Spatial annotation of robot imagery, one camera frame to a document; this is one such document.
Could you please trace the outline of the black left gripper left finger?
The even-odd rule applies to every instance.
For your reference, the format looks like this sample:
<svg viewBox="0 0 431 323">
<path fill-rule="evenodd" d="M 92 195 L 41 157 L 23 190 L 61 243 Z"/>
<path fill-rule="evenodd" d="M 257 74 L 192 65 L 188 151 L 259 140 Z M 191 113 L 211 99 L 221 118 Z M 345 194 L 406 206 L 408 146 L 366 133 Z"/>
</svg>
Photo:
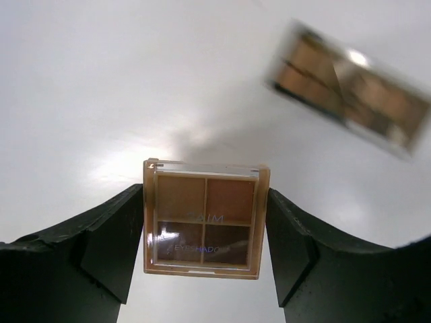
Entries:
<svg viewBox="0 0 431 323">
<path fill-rule="evenodd" d="M 1 244 L 2 322 L 116 322 L 143 229 L 143 186 Z"/>
</svg>

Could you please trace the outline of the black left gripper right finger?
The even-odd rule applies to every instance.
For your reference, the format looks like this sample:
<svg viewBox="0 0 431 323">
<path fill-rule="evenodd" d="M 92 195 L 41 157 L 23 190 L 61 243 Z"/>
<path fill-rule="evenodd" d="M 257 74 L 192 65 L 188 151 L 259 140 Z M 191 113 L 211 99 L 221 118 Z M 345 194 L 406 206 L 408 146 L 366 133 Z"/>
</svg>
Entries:
<svg viewBox="0 0 431 323">
<path fill-rule="evenodd" d="M 267 237 L 287 322 L 429 322 L 430 239 L 388 248 L 270 190 Z"/>
</svg>

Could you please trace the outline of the square pink eyeshadow palette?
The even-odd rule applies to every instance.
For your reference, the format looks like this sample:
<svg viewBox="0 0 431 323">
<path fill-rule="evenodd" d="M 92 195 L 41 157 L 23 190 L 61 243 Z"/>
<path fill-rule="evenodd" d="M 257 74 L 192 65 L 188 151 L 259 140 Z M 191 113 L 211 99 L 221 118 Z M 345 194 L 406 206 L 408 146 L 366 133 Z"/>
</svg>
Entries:
<svg viewBox="0 0 431 323">
<path fill-rule="evenodd" d="M 145 273 L 257 280 L 270 174 L 264 165 L 145 160 Z"/>
</svg>

